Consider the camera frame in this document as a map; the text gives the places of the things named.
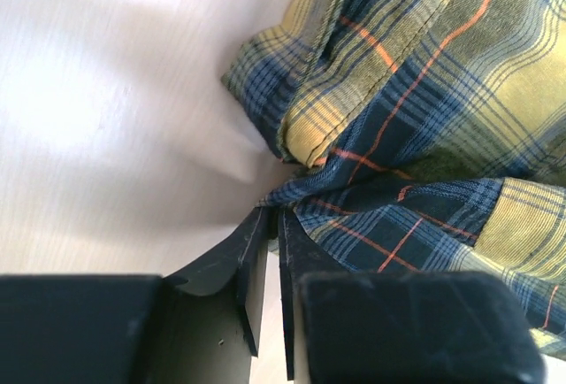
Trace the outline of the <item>yellow plaid long sleeve shirt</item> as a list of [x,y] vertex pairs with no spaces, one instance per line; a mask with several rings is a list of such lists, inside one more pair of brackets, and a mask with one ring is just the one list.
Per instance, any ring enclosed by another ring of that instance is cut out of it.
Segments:
[[222,78],[352,271],[481,271],[565,356],[565,0],[293,0]]

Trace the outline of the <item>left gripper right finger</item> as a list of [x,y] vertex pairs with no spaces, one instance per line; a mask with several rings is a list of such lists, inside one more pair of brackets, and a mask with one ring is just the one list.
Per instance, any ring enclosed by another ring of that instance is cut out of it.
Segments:
[[478,272],[352,273],[278,217],[287,377],[297,383],[541,383],[519,302]]

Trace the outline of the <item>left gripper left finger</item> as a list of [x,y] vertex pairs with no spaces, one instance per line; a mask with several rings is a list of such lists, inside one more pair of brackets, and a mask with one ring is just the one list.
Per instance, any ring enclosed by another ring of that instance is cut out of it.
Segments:
[[3,275],[4,383],[246,383],[270,213],[168,276]]

